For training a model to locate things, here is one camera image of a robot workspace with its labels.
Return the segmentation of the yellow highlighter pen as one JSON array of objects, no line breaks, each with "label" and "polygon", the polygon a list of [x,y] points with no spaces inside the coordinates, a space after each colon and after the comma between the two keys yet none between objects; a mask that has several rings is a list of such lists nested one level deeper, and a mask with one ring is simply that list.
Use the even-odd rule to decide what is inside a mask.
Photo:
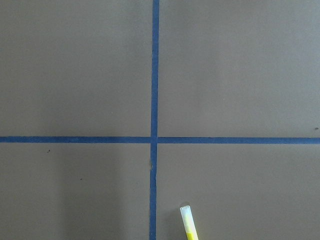
[{"label": "yellow highlighter pen", "polygon": [[189,205],[182,206],[180,208],[180,213],[188,240],[198,240],[198,233],[196,230],[194,218],[192,215],[192,210]]}]

